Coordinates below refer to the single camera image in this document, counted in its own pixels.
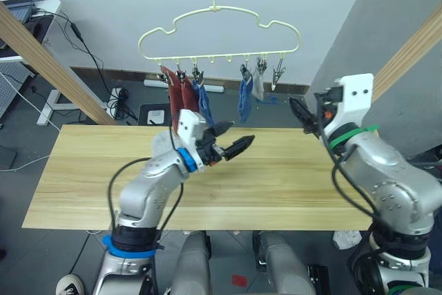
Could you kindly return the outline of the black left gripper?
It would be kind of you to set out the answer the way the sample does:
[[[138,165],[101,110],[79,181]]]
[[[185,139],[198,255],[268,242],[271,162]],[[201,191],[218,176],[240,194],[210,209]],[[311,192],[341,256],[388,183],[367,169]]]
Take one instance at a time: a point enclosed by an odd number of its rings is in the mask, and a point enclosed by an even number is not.
[[[255,135],[246,135],[236,140],[231,146],[223,149],[216,144],[216,137],[226,133],[235,122],[221,121],[203,132],[202,139],[195,143],[198,155],[206,166],[213,166],[223,157],[226,161],[233,159],[249,148],[255,139]]]

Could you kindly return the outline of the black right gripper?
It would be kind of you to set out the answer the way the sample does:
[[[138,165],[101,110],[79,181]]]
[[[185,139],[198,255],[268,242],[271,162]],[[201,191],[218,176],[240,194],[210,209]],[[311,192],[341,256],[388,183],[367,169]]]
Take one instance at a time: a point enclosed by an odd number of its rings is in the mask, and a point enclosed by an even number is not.
[[[295,97],[289,97],[289,107],[294,116],[303,123],[303,132],[305,134],[319,134],[318,121],[323,126],[327,126],[336,116],[338,103],[343,100],[343,87],[335,86],[326,88],[323,92],[314,93],[317,101],[316,115]]]

